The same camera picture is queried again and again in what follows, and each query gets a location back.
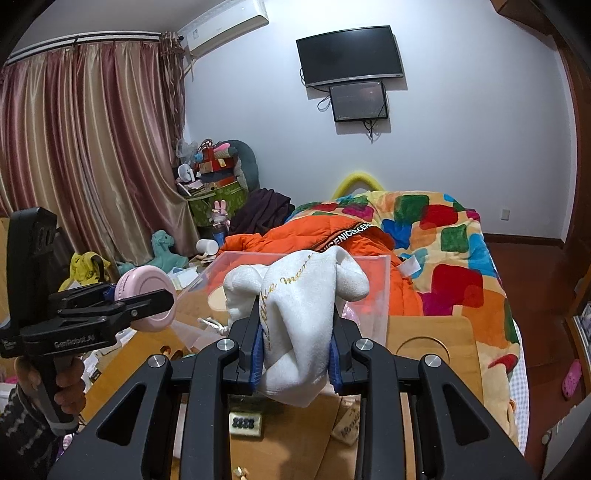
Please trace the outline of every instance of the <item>sleeve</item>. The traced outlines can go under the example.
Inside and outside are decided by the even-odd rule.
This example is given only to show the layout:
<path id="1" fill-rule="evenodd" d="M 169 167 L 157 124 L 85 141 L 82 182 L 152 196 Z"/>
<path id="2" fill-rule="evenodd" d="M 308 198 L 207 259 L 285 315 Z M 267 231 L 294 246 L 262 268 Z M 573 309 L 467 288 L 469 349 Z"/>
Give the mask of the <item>sleeve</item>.
<path id="1" fill-rule="evenodd" d="M 61 438 L 53 434 L 45 417 L 31 405 L 20 385 L 11 391 L 8 405 L 0 414 L 0 434 L 7 437 L 38 478 L 47 478 L 56 461 Z"/>

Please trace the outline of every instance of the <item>white cup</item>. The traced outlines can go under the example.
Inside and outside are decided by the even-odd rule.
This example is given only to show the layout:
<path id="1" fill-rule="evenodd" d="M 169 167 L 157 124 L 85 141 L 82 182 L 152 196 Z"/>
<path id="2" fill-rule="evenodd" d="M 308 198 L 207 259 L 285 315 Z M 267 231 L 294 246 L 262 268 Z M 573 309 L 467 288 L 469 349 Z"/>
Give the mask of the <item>white cup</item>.
<path id="1" fill-rule="evenodd" d="M 200 255 L 215 255 L 217 251 L 220 250 L 217 242 L 215 240 L 210 240 L 209 238 L 202 238 L 197 242 L 195 247 L 197 248 L 197 253 Z"/>

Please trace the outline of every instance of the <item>pink slipper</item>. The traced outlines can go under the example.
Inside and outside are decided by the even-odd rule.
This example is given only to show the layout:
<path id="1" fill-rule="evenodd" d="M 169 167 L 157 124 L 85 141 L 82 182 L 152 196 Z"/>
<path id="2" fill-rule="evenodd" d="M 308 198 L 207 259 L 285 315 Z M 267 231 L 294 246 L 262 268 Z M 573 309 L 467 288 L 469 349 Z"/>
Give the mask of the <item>pink slipper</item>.
<path id="1" fill-rule="evenodd" d="M 567 400 L 574 395 L 574 391 L 577 389 L 582 376 L 583 368 L 581 367 L 581 362 L 577 359 L 572 363 L 569 373 L 562 380 L 562 393 Z"/>

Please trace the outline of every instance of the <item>dark brown blanket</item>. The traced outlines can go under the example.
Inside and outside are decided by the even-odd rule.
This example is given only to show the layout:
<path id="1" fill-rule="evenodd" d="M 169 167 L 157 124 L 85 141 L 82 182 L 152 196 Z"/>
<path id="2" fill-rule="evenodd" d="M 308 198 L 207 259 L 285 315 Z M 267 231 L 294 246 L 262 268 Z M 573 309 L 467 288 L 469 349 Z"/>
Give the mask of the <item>dark brown blanket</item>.
<path id="1" fill-rule="evenodd" d="M 265 235 L 276 226 L 283 225 L 295 207 L 291 199 L 274 190 L 256 189 L 246 203 L 238 209 L 230 222 L 230 235 L 237 233 L 260 233 Z"/>

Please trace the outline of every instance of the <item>label tag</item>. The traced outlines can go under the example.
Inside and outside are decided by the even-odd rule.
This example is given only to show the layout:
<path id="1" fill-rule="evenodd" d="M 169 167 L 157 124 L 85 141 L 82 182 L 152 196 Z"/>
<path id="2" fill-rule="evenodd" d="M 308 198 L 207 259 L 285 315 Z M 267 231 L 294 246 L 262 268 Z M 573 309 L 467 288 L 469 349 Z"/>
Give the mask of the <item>label tag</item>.
<path id="1" fill-rule="evenodd" d="M 419 265 L 417 257 L 413 255 L 412 257 L 407 258 L 396 268 L 403 277 L 410 277 L 411 275 L 421 270 L 421 265 Z"/>
<path id="2" fill-rule="evenodd" d="M 360 407 L 351 405 L 340 422 L 334 427 L 331 436 L 347 445 L 353 445 L 359 437 Z"/>

